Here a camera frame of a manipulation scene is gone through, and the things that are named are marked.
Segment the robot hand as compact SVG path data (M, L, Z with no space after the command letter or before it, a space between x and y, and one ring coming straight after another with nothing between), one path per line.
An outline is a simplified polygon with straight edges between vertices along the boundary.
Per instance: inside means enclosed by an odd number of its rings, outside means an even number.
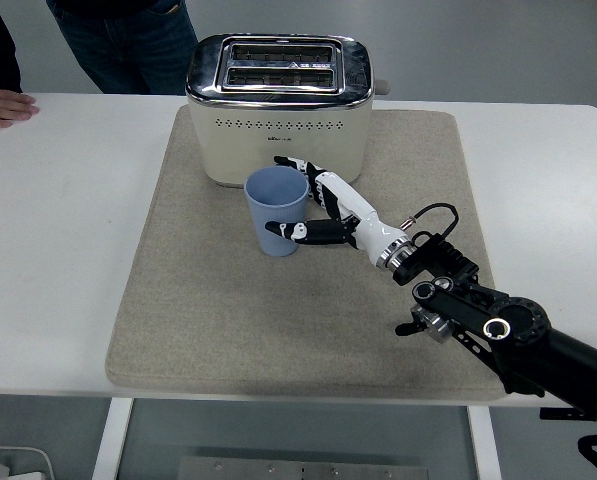
M370 262L383 269L397 268L414 252L404 231L383 223L375 208L337 174L293 157L276 156L274 161L306 177L310 197L329 217L297 223L268 221L267 231L300 245L348 244L366 252Z

